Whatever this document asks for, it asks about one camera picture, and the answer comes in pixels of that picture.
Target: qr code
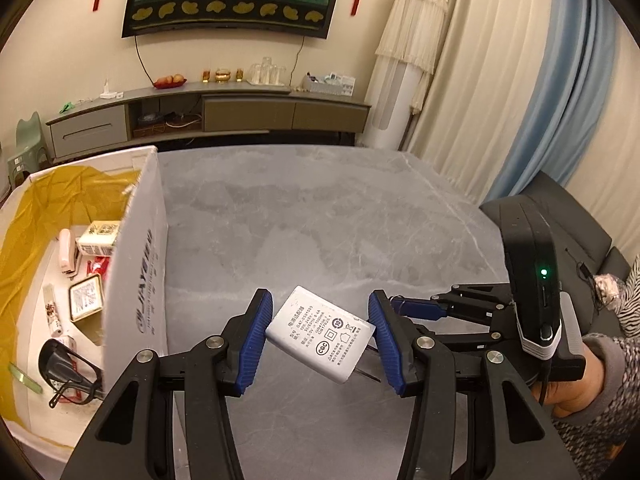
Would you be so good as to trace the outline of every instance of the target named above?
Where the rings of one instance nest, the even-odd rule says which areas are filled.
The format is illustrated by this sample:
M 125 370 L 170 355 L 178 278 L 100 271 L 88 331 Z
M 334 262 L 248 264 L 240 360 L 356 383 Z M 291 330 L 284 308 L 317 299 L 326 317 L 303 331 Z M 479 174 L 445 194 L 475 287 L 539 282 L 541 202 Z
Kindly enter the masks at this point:
M 83 283 L 73 289 L 71 293 L 71 305 L 74 317 L 81 316 L 87 311 L 100 307 L 98 290 L 94 280 Z
M 116 224 L 105 224 L 105 225 L 100 227 L 100 230 L 98 231 L 98 234 L 99 235 L 110 235 L 117 229 L 117 227 L 118 226 Z

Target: gray marble table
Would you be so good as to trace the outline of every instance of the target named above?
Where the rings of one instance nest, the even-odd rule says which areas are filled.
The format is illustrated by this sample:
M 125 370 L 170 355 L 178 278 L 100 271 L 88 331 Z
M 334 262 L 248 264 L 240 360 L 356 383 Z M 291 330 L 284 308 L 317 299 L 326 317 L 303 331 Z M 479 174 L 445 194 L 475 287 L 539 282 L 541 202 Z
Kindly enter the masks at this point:
M 243 146 L 159 158 L 172 353 L 219 333 L 259 287 L 274 310 L 302 285 L 366 319 L 376 288 L 424 298 L 507 279 L 498 229 L 413 155 Z M 431 327 L 479 329 L 452 319 Z M 413 401 L 396 397 L 372 352 L 360 365 L 382 383 L 353 374 L 334 384 L 267 343 L 254 385 L 228 402 L 245 478 L 396 478 Z M 456 445 L 454 466 L 465 447 Z

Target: person's arm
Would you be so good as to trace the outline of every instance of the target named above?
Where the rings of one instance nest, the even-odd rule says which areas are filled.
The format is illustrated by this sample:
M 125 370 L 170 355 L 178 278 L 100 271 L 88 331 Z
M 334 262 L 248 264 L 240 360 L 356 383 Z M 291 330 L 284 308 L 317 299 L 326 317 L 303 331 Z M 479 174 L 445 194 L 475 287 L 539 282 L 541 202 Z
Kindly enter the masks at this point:
M 587 367 L 575 383 L 550 383 L 545 404 L 584 480 L 596 480 L 640 422 L 640 338 L 583 339 Z M 540 396 L 540 386 L 532 389 Z

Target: gray sleeve cuff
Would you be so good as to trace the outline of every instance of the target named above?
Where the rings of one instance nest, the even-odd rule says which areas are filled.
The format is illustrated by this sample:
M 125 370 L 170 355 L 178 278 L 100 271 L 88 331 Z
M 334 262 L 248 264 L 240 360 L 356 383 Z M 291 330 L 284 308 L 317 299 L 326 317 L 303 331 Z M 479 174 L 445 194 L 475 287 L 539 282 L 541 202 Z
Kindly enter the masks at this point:
M 614 343 L 610 338 L 598 334 L 586 335 L 582 340 L 604 362 L 604 388 L 602 393 L 581 412 L 558 419 L 571 426 L 590 424 L 602 415 L 613 399 L 617 397 L 625 372 L 625 353 L 620 345 Z

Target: cabinet drawer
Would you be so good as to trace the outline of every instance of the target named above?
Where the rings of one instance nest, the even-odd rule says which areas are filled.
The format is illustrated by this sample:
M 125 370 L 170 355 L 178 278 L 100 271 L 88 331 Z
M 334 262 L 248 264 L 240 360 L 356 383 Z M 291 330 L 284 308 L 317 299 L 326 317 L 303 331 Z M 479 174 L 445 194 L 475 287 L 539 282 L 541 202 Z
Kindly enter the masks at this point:
M 56 157 L 95 150 L 127 140 L 124 106 L 96 110 L 52 124 L 51 139 Z
M 363 106 L 297 102 L 293 129 L 361 134 L 368 115 L 369 109 Z
M 204 131 L 290 130 L 296 104 L 277 98 L 208 98 Z

